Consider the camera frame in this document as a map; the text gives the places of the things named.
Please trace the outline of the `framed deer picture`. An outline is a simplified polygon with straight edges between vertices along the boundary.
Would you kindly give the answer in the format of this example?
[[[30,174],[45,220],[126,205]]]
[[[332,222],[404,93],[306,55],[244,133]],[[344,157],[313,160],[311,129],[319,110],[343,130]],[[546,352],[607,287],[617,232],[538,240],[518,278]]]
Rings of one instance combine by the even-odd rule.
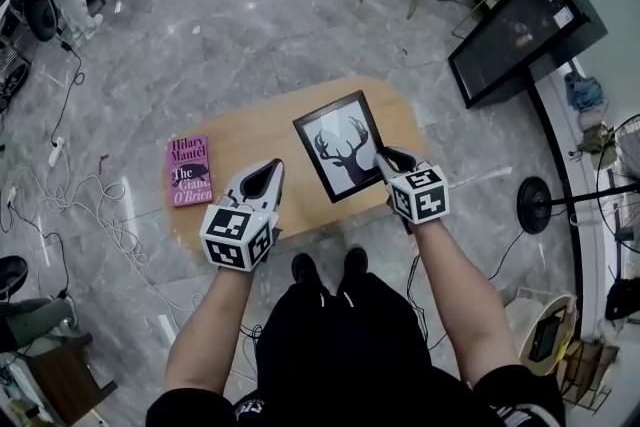
[[[375,157],[383,143],[363,91],[310,112],[293,126],[331,202],[382,180]]]

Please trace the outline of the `black flat device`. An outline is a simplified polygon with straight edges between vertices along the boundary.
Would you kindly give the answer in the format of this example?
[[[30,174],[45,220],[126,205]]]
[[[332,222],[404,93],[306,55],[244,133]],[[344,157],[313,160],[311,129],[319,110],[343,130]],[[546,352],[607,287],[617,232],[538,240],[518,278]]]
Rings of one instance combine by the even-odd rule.
[[[536,330],[528,359],[535,363],[548,358],[553,351],[561,320],[557,316],[547,317],[536,324]]]

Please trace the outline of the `dark wooden stool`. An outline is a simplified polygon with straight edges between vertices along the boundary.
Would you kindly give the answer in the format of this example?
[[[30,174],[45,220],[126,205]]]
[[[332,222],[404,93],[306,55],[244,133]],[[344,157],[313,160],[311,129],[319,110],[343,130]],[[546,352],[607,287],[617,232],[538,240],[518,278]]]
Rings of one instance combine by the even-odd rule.
[[[47,347],[26,359],[27,367],[43,393],[53,416],[72,427],[114,393],[114,380],[99,385],[85,359],[85,347],[93,342],[89,332],[78,336],[47,334]]]

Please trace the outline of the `person's left forearm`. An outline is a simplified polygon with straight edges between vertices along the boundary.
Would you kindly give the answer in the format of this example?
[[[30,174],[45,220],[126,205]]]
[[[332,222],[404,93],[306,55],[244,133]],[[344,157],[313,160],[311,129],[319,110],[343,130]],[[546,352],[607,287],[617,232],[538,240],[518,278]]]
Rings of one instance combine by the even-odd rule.
[[[220,268],[169,352],[166,389],[221,395],[228,380],[254,275]]]

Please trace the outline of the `black glass-door cabinet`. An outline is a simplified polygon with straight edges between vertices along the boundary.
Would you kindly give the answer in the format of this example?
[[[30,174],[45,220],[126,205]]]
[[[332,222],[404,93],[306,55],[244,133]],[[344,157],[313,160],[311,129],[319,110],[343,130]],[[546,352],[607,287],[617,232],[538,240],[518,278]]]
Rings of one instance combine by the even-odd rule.
[[[499,0],[448,57],[465,106],[509,100],[608,34],[590,0]]]

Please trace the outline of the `flat cardboard box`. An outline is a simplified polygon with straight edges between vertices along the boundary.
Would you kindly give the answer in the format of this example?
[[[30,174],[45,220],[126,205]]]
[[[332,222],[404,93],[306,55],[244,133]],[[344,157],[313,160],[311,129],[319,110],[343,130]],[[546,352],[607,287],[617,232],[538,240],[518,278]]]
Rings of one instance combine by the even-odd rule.
[[[619,348],[602,342],[575,340],[556,366],[561,396],[570,408],[595,415],[611,393]]]

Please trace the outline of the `person's right shoe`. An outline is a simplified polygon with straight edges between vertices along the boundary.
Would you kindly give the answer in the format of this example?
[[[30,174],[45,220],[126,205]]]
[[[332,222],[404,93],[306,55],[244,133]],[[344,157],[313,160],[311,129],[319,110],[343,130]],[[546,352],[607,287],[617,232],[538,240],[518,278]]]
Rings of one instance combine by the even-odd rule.
[[[344,259],[343,279],[356,279],[365,275],[367,271],[368,255],[366,251],[360,246],[351,248]]]

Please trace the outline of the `pink book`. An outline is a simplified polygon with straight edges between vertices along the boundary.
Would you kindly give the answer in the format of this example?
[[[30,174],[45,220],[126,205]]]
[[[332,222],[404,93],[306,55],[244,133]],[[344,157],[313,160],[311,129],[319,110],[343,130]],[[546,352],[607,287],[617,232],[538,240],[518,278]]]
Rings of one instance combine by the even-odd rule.
[[[172,207],[209,203],[213,200],[206,135],[170,141],[166,147],[166,156],[168,196]]]

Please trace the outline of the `white window bench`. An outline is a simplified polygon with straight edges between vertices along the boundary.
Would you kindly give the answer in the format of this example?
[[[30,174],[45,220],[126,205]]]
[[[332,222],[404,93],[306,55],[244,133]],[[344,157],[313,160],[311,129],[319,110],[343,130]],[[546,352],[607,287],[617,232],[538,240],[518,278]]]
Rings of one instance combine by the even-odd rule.
[[[577,112],[567,103],[564,76],[580,66],[564,64],[535,83],[531,102],[547,130],[546,137],[558,175],[558,191],[562,196],[575,196],[596,190],[596,171],[590,155],[572,159],[582,137]],[[580,310],[574,334],[586,341],[602,341],[619,348],[640,348],[640,312],[632,318],[605,319],[606,298],[616,275],[640,277],[640,255],[619,249],[613,235],[604,226],[596,200],[577,204],[574,214],[567,206],[555,207],[554,217],[544,236],[559,237],[548,249],[541,250],[551,290],[571,292]]]

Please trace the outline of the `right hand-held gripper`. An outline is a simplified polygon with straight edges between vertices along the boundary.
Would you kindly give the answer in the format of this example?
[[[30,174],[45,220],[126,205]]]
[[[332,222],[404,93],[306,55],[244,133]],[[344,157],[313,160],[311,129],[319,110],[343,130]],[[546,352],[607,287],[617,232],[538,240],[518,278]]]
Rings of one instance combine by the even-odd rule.
[[[398,146],[385,146],[375,162],[388,182],[392,208],[409,226],[449,213],[448,182],[439,166],[430,166],[423,155]]]

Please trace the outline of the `white round bin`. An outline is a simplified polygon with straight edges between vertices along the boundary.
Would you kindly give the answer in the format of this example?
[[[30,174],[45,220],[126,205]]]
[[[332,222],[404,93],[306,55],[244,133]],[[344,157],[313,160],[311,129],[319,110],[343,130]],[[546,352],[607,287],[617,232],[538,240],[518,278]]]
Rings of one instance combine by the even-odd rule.
[[[520,362],[537,376],[552,374],[574,334],[579,317],[577,298],[569,293],[520,287],[515,299],[505,307],[505,312]],[[536,324],[551,316],[561,320],[552,354],[538,363],[530,361],[528,356]]]

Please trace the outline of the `black standing fan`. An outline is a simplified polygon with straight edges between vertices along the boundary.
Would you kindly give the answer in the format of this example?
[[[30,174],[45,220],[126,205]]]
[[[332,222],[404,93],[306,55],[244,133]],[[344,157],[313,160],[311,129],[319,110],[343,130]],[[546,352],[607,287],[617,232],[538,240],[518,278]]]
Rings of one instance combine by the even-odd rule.
[[[518,189],[516,213],[528,234],[544,231],[558,213],[574,227],[603,226],[620,254],[640,255],[640,113],[603,133],[595,157],[595,189],[554,199],[540,177],[526,178]]]

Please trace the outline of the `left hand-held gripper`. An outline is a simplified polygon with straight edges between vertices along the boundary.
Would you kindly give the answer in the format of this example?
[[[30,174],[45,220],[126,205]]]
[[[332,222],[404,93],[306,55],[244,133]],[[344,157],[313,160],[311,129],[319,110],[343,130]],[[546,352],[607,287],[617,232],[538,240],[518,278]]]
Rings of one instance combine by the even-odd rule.
[[[199,237],[211,264],[251,272],[277,238],[285,165],[260,161],[236,173],[220,199],[208,206]]]

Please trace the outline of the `black bag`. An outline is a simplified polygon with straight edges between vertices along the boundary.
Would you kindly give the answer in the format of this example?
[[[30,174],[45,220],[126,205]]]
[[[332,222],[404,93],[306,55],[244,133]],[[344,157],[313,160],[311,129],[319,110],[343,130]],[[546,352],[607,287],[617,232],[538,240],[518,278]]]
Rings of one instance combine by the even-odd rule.
[[[605,318],[620,320],[640,311],[640,277],[619,279],[609,289]]]

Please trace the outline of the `olive cloth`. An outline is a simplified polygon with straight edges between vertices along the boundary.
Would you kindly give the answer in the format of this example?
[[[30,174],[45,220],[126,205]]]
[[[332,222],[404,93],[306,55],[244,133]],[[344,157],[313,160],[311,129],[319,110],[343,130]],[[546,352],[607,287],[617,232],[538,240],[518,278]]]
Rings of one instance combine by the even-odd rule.
[[[591,155],[600,154],[610,144],[615,129],[600,123],[583,132],[583,138],[578,150]]]

